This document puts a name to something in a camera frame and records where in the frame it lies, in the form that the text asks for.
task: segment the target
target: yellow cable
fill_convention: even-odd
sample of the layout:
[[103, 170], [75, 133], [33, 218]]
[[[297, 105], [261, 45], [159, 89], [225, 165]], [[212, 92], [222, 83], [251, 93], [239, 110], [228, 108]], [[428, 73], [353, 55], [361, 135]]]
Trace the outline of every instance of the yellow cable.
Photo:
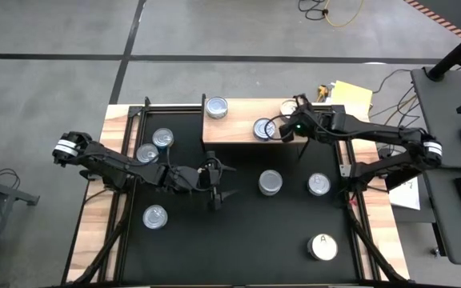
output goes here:
[[[324, 8], [325, 10], [327, 10], [328, 4], [330, 4], [330, 0], [328, 0], [328, 1], [327, 1], [327, 4], [325, 4], [325, 8]], [[335, 28], [344, 27], [344, 26], [346, 26], [346, 25], [352, 23], [353, 20], [355, 20], [355, 18], [357, 18], [357, 16], [359, 16], [359, 13], [360, 13], [360, 10], [362, 9], [363, 4], [364, 4], [364, 0], [361, 0], [361, 1], [360, 1], [360, 6], [359, 6], [359, 10], [358, 10], [357, 13], [355, 14], [355, 16], [353, 16], [353, 18], [352, 18], [350, 21], [348, 21], [348, 22], [346, 22], [346, 23], [344, 23], [344, 24], [342, 24], [342, 25], [335, 25], [334, 23], [332, 23], [332, 22], [330, 21], [330, 19], [328, 18], [328, 14], [325, 14], [325, 19], [327, 20], [328, 24], [332, 25], [332, 26], [335, 27]]]
[[394, 112], [392, 112], [391, 116], [383, 123], [383, 125], [387, 125], [387, 123], [398, 113], [398, 110], [401, 110], [403, 107], [405, 107], [410, 101], [415, 102], [416, 98], [415, 95], [410, 97], [410, 99], [406, 100], [400, 107], [399, 109], [396, 109]]

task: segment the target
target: can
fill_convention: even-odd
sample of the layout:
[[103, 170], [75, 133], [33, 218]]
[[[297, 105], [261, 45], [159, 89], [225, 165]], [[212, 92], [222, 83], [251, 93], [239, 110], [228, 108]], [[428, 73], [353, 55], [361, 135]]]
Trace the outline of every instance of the can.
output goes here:
[[307, 188], [314, 196], [322, 196], [330, 190], [330, 180], [325, 174], [314, 173], [307, 181]]
[[165, 149], [174, 144], [174, 133], [168, 128], [159, 128], [152, 134], [152, 142], [159, 149]]
[[159, 229], [166, 225], [168, 214], [160, 205], [149, 206], [143, 212], [143, 224], [149, 229]]
[[280, 106], [280, 114], [284, 115], [282, 120], [284, 122], [289, 121], [290, 116], [298, 109], [298, 105], [294, 99], [289, 99], [282, 102]]
[[158, 155], [158, 148], [150, 143], [143, 144], [136, 150], [136, 158], [141, 163], [157, 162]]
[[319, 234], [311, 238], [307, 249], [312, 257], [320, 261], [330, 261], [337, 255], [337, 243], [329, 234]]
[[229, 106], [224, 98], [213, 97], [206, 102], [207, 115], [213, 119], [224, 118], [228, 110]]
[[259, 189], [266, 196], [273, 196], [282, 187], [282, 176], [275, 170], [266, 170], [259, 176]]
[[260, 141], [268, 141], [275, 134], [277, 126], [273, 121], [268, 118], [260, 118], [254, 123], [254, 136]]

